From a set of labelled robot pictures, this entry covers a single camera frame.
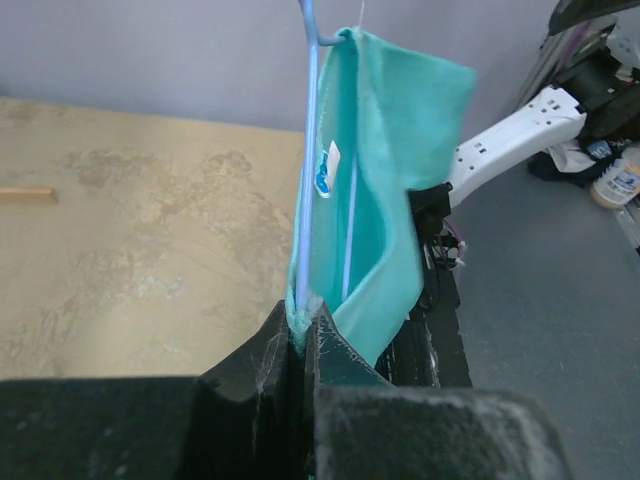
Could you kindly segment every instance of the white bottle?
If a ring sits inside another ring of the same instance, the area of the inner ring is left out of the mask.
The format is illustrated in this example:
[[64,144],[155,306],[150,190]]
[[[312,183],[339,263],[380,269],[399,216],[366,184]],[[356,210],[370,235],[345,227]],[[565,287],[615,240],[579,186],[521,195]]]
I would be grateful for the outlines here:
[[640,144],[630,145],[591,185],[591,197],[605,208],[622,208],[640,193]]

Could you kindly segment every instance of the gray wall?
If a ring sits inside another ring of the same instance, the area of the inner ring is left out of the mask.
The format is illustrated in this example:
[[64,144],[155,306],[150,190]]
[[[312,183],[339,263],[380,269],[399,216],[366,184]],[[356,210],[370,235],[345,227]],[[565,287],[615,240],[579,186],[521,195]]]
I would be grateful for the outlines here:
[[[362,0],[317,0],[329,33]],[[465,136],[506,112],[556,0],[367,0],[363,26],[475,68]],[[296,0],[0,0],[0,94],[302,130]]]

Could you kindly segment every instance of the microfiber cloth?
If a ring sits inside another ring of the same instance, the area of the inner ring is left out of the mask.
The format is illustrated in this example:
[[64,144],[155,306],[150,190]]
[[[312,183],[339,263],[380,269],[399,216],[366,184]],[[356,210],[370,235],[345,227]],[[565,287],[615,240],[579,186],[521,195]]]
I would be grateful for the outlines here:
[[[422,290],[407,191],[446,181],[475,73],[359,28],[339,35],[346,41],[330,49],[320,75],[316,170],[331,142],[341,161],[331,197],[314,191],[310,284],[340,334],[373,366]],[[350,293],[343,301],[354,157],[353,258]],[[294,300],[300,201],[299,190],[285,303],[294,344],[302,352],[313,312],[297,311]]]

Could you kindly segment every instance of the beige floor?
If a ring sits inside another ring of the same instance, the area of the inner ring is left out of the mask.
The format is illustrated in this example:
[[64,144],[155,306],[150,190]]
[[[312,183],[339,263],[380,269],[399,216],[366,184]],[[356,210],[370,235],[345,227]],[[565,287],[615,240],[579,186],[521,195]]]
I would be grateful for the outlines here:
[[0,377],[195,374],[282,297],[299,134],[0,99]]

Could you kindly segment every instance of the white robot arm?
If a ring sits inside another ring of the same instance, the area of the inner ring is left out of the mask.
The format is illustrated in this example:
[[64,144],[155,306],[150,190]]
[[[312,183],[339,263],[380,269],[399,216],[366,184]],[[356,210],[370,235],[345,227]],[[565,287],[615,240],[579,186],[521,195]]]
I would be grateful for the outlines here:
[[[640,69],[640,7],[618,13],[606,40],[609,54]],[[587,120],[580,102],[560,87],[544,88],[527,105],[456,149],[449,176],[451,207],[532,155],[576,138]]]

